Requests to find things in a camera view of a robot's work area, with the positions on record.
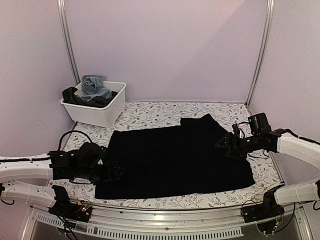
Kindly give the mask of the black t-shirt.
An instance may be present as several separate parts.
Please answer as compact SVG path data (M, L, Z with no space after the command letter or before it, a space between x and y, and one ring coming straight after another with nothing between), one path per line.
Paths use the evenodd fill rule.
M155 199L244 189L255 183L247 160L227 157L216 143L227 131L210 114L177 126L114 131L107 159L123 175L95 187L100 200Z

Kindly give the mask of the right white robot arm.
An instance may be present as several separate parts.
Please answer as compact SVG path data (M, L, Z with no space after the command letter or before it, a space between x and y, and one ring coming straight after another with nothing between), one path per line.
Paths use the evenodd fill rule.
M226 149L226 156L243 160L258 150L289 156L320 169L320 144L293 134L289 129L276 129L269 132L255 131L252 136L241 138L238 132L228 132L215 147ZM296 184L284 185L271 191L270 199L259 206L262 218L269 218L278 210L278 205L316 202L320 200L320 178L316 177Z

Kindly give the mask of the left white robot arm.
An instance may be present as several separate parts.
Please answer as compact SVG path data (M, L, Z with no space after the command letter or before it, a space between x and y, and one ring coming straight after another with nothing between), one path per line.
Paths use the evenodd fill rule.
M117 161L107 160L107 148L85 143L80 149L50 151L29 157L0 158L0 198L19 199L55 209L63 216L74 213L68 193L59 186L38 186L26 179L74 180L82 179L96 185L118 180L123 169Z

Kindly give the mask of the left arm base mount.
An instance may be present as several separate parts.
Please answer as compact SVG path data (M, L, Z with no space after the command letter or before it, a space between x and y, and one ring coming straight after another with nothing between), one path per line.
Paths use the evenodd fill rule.
M53 185L55 203L48 208L48 212L61 218L71 219L88 223L91 217L91 207L86 207L85 202L81 204L70 201L69 195L64 187Z

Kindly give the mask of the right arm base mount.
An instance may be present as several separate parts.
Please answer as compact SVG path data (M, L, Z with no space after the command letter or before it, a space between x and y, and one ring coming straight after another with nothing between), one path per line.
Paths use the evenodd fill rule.
M242 206L240 214L245 223L256 222L273 217L280 217L285 213L282 205L276 203L274 193L279 187L274 187L263 195L262 203L253 203L253 205Z

